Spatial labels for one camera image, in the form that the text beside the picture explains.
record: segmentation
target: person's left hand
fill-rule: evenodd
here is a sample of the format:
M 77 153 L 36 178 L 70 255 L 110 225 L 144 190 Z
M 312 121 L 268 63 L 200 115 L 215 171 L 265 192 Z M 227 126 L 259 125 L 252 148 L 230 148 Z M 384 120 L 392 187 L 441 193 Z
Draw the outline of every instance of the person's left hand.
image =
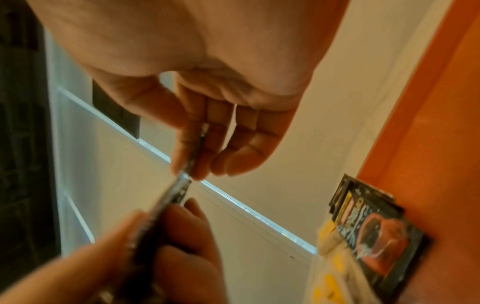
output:
M 84 304 L 115 278 L 126 242 L 144 220 L 135 212 L 117 229 L 67 258 L 54 260 L 0 295 L 2 304 Z M 175 246 L 158 249 L 155 282 L 169 303 L 226 304 L 222 263 L 210 226 L 198 204 L 169 206 L 162 227 Z

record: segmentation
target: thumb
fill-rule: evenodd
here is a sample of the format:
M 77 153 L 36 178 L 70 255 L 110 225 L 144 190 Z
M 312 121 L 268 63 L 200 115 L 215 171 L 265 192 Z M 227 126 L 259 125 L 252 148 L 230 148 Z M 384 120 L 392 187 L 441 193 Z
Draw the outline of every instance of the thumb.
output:
M 96 68 L 86 69 L 100 87 L 129 112 L 176 129 L 187 123 L 186 110 L 158 77 L 119 76 Z
M 132 229 L 144 217 L 144 212 L 135 212 L 95 244 L 50 262 L 0 296 L 0 303 L 85 303 L 114 276 Z

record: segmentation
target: palm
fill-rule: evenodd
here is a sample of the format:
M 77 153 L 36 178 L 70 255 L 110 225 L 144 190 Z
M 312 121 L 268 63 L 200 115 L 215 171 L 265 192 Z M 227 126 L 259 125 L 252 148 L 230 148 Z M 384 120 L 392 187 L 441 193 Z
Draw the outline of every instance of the palm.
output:
M 348 0 L 29 2 L 117 102 L 179 129 L 173 172 L 209 123 L 193 173 L 203 179 L 252 170 L 273 153 Z M 165 71 L 178 71 L 177 97 L 158 83 Z M 237 127 L 221 151 L 234 105 Z

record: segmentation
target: orange surface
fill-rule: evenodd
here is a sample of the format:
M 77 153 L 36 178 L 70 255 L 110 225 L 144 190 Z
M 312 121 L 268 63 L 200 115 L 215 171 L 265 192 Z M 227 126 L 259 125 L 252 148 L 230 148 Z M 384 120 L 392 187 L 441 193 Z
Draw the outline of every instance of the orange surface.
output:
M 479 12 L 454 2 L 358 175 L 434 239 L 402 303 L 480 303 Z

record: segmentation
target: hand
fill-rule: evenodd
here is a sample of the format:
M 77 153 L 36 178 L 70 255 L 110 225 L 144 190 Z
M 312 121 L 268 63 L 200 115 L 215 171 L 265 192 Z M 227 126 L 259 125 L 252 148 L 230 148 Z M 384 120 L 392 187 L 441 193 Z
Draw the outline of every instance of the hand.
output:
M 126 242 L 144 212 L 136 212 L 115 231 L 64 259 L 57 259 L 0 296 L 2 304 L 84 304 L 110 283 L 122 261 Z M 159 248 L 155 280 L 171 303 L 228 302 L 220 254 L 209 224 L 194 200 L 172 205 L 162 216 L 173 246 Z
M 28 0 L 55 39 L 129 111 L 180 128 L 178 173 L 260 166 L 285 135 L 348 0 Z M 177 97 L 157 75 L 177 71 Z M 236 129 L 222 150 L 234 107 Z

